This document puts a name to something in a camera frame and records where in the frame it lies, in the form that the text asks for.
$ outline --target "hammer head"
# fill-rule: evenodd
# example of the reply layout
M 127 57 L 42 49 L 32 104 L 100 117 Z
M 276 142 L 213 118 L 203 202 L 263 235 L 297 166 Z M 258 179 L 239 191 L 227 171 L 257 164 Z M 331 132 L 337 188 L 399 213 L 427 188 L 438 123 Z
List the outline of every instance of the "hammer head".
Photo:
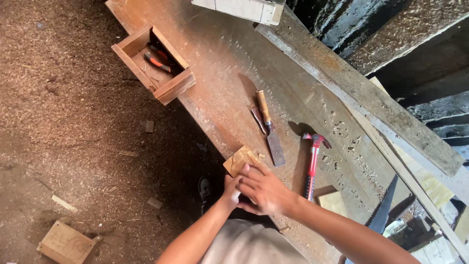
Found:
M 324 146 L 326 148 L 331 148 L 331 144 L 329 143 L 329 141 L 327 141 L 327 139 L 325 139 L 325 137 L 319 135 L 319 134 L 313 134 L 313 135 L 310 135 L 308 133 L 304 133 L 303 134 L 303 139 L 310 139 L 310 140 L 313 140 L 312 144 L 313 146 L 316 146 L 316 147 L 319 147 L 320 143 L 323 142 Z

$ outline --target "sawdust-covered floor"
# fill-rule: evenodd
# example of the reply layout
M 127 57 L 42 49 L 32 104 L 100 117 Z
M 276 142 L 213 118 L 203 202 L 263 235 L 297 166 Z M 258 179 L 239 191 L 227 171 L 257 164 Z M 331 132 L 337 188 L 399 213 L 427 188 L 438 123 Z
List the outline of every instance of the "sawdust-covered floor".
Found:
M 127 35 L 104 1 L 0 0 L 0 36 L 0 260 L 53 263 L 36 247 L 71 216 L 105 236 L 94 263 L 153 263 L 199 217 L 199 177 L 222 177 L 217 150 L 177 100 L 123 80 L 110 47 Z

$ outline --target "person's arm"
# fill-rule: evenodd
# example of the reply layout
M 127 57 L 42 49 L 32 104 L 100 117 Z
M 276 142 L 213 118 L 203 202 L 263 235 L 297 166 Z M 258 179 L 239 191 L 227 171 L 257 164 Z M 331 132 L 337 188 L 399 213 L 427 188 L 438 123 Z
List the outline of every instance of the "person's arm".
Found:
M 333 213 L 294 193 L 258 165 L 245 166 L 236 186 L 254 204 L 238 207 L 258 215 L 280 213 L 320 234 L 355 264 L 419 264 L 391 240 L 353 220 Z
M 241 176 L 225 176 L 225 191 L 220 199 L 193 225 L 163 251 L 156 264 L 196 264 L 200 261 L 231 211 L 238 203 L 235 186 Z

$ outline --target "claw hammer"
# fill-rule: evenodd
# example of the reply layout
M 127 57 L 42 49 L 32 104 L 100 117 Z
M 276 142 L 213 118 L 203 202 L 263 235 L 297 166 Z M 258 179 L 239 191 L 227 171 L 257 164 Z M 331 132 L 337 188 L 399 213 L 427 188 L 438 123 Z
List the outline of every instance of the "claw hammer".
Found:
M 308 176 L 306 177 L 306 185 L 304 191 L 304 197 L 309 201 L 313 201 L 313 188 L 314 188 L 314 175 L 316 174 L 316 163 L 318 162 L 319 146 L 321 142 L 324 143 L 326 148 L 331 148 L 331 144 L 323 136 L 319 134 L 310 135 L 308 133 L 303 134 L 303 139 L 312 140 L 311 143 L 311 160 L 310 166 L 308 167 Z

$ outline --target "wooden workbench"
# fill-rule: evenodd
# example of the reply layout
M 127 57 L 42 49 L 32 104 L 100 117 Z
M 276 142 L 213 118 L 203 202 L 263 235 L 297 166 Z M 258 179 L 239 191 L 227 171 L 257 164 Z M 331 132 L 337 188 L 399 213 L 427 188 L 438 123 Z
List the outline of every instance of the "wooden workbench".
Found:
M 306 123 L 332 145 L 320 150 L 315 190 L 333 185 L 341 191 L 348 217 L 366 222 L 394 170 L 341 101 L 255 32 L 252 22 L 188 0 L 108 0 L 106 5 L 128 33 L 146 23 L 158 27 L 188 62 L 197 84 L 178 98 L 223 157 L 246 145 L 255 155 L 266 155 L 261 161 L 301 194 L 310 142 L 290 126 Z M 250 113 L 261 89 L 287 162 L 279 168 L 273 167 L 265 136 Z M 353 144 L 357 138 L 360 143 Z M 393 205 L 409 194 L 399 180 Z M 280 229 L 290 227 L 284 235 L 312 263 L 338 262 L 340 253 L 313 231 L 283 216 L 273 220 Z

